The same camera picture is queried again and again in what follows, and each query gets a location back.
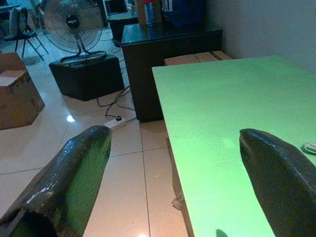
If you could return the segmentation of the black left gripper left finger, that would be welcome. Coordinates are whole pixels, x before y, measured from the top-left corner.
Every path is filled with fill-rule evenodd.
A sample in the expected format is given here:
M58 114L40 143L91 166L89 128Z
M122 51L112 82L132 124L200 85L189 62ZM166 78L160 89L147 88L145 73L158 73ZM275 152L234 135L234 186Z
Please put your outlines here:
M2 237L81 237L111 153L112 131L95 125L69 139L0 219Z

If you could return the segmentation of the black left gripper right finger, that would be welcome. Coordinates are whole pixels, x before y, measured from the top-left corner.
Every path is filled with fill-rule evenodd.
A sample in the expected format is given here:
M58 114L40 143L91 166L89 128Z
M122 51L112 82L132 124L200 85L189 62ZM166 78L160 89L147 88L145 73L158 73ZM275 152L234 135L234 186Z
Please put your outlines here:
M276 237L316 235L316 167L295 146L265 131L240 130L240 155Z

